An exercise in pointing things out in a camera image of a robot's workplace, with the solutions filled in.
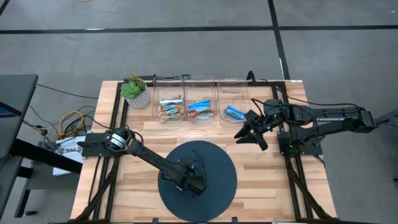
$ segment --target succulent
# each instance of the succulent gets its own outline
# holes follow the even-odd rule
[[[126,98],[135,99],[145,91],[146,84],[134,74],[130,73],[128,77],[123,78],[123,81],[125,83],[121,86],[120,95]]]

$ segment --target table leg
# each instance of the table leg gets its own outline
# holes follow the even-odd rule
[[[22,156],[33,161],[43,162],[50,166],[77,174],[80,174],[82,167],[81,163],[76,162],[73,159],[63,157],[20,139],[16,139],[12,144],[11,154]]]

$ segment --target computer screen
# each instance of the computer screen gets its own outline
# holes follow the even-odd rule
[[[20,116],[21,114],[19,110],[0,102],[0,118],[10,118]]]

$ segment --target black desk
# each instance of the black desk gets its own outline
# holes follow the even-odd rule
[[[37,75],[0,75],[0,102],[22,112],[22,116],[0,118],[0,218],[16,177],[31,178],[31,168],[22,167],[23,158],[42,162],[40,167],[58,167],[79,174],[82,164],[41,147],[16,139],[35,90]],[[15,217],[24,213],[30,190],[25,185]]]

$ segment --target yellow cable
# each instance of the yellow cable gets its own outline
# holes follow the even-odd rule
[[[80,115],[80,124],[77,126],[77,128],[75,130],[69,131],[67,133],[62,133],[62,123],[64,122],[65,118],[67,116],[69,116],[70,114],[78,114],[78,115]],[[62,117],[62,119],[60,120],[60,124],[59,124],[59,132],[60,132],[59,133],[60,134],[59,137],[60,137],[60,139],[63,139],[63,137],[65,135],[71,134],[71,133],[79,130],[80,126],[83,125],[83,120],[84,120],[84,117],[83,117],[83,114],[80,111],[71,111],[71,112],[67,113],[64,117]]]

